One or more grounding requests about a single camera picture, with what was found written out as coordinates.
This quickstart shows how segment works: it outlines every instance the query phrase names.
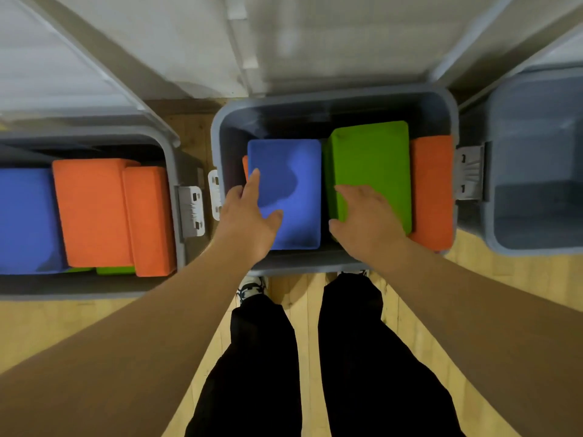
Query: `person's left hand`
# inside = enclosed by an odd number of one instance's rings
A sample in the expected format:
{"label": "person's left hand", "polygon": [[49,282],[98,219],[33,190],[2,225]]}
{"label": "person's left hand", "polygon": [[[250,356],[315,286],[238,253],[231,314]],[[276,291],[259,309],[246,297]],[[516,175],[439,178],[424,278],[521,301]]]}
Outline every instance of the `person's left hand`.
{"label": "person's left hand", "polygon": [[259,176],[256,168],[244,188],[238,185],[229,190],[212,241],[244,255],[250,267],[267,256],[283,220],[283,210],[275,210],[265,219],[261,216]]}

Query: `orange foam yoga block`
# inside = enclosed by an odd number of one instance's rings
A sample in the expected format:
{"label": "orange foam yoga block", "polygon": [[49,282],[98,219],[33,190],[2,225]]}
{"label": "orange foam yoga block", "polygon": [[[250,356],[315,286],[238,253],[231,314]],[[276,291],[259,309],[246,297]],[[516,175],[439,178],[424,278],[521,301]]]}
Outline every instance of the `orange foam yoga block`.
{"label": "orange foam yoga block", "polygon": [[249,156],[243,157],[243,170],[245,171],[245,179],[249,181]]}
{"label": "orange foam yoga block", "polygon": [[121,159],[53,162],[67,262],[72,267],[134,265]]}
{"label": "orange foam yoga block", "polygon": [[176,269],[176,249],[166,170],[124,170],[125,201],[136,275],[168,276]]}
{"label": "orange foam yoga block", "polygon": [[411,141],[413,231],[409,237],[434,251],[454,243],[454,143],[451,136]]}

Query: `white latch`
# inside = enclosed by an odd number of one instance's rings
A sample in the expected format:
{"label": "white latch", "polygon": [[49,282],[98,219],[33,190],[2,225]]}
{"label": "white latch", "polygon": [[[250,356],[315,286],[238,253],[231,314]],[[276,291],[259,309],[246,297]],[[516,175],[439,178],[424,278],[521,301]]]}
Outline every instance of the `white latch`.
{"label": "white latch", "polygon": [[484,146],[459,147],[455,151],[457,200],[482,200]]}
{"label": "white latch", "polygon": [[220,210],[223,205],[220,201],[219,174],[216,170],[209,172],[209,190],[210,205],[213,207],[213,218],[215,221],[218,221],[220,220]]}
{"label": "white latch", "polygon": [[195,238],[205,234],[205,212],[200,187],[179,187],[180,220],[182,237]]}

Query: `forearm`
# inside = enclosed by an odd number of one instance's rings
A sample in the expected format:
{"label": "forearm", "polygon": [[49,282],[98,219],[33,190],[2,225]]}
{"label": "forearm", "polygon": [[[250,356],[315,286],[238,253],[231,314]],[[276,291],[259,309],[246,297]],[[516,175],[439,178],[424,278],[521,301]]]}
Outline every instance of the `forearm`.
{"label": "forearm", "polygon": [[161,435],[251,266],[242,256],[211,246],[141,299],[4,373],[2,434]]}
{"label": "forearm", "polygon": [[583,426],[583,315],[406,240],[377,271],[524,437]]}

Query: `black pants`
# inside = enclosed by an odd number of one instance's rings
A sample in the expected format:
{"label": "black pants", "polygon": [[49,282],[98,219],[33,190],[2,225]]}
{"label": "black pants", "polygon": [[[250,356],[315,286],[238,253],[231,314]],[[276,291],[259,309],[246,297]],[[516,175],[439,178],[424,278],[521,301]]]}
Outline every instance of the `black pants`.
{"label": "black pants", "polygon": [[[334,437],[462,435],[437,377],[381,322],[372,282],[341,274],[318,323],[322,385]],[[186,436],[300,436],[295,334],[281,305],[251,296],[231,317],[231,345],[205,382]]]}

